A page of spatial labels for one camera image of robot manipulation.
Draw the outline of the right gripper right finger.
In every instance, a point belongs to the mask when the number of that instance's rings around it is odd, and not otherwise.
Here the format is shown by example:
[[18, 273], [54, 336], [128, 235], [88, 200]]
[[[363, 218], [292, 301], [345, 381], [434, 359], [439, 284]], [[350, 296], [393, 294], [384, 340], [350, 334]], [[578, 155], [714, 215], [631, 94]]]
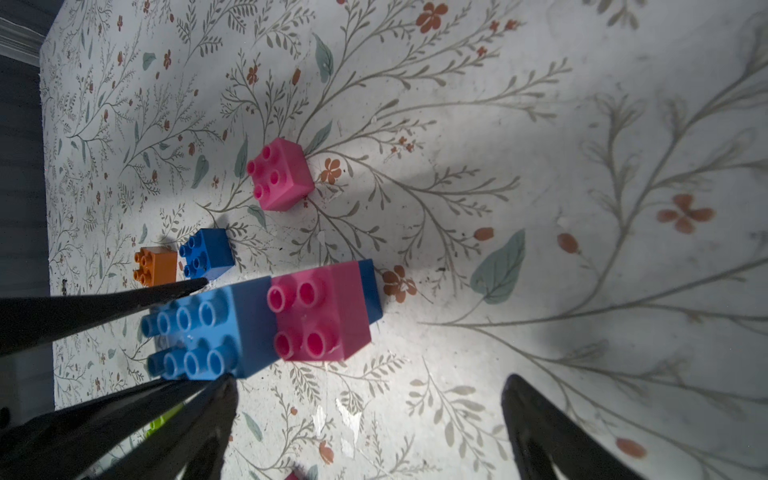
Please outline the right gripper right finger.
[[522, 479], [638, 479], [523, 377], [512, 374], [501, 407]]

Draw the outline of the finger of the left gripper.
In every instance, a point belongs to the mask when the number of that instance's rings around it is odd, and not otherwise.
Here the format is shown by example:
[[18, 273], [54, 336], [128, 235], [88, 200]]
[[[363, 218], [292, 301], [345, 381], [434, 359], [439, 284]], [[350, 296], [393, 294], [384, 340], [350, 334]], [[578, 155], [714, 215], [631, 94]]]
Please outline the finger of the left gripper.
[[179, 403], [186, 406], [213, 381], [155, 380], [34, 418], [2, 436], [1, 476], [76, 479], [166, 411]]
[[162, 306], [208, 284], [207, 279], [198, 278], [110, 294], [3, 298], [1, 355], [16, 354]]

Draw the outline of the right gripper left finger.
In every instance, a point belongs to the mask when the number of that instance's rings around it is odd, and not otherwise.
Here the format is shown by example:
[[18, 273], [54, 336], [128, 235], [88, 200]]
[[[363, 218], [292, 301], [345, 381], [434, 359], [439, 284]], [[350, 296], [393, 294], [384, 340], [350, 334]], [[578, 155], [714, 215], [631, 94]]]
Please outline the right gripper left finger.
[[206, 386], [171, 420], [101, 479], [219, 479], [229, 443], [238, 390], [226, 374]]

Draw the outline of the blue and green brick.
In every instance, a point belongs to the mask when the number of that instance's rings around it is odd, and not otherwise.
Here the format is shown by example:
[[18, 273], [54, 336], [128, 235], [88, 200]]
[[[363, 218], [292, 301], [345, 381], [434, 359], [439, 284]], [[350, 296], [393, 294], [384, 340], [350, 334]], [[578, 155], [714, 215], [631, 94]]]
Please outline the blue and green brick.
[[368, 321], [374, 324], [383, 317], [383, 310], [376, 282], [376, 271], [371, 259], [358, 262]]

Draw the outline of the light blue long lego brick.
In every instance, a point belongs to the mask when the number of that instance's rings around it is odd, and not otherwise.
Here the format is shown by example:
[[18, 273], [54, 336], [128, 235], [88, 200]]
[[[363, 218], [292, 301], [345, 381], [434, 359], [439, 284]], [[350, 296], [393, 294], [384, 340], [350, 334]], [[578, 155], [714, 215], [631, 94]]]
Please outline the light blue long lego brick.
[[276, 314], [268, 307], [269, 276], [230, 284], [153, 307], [141, 332], [156, 352], [146, 360], [152, 377], [214, 380], [247, 378], [279, 360]]

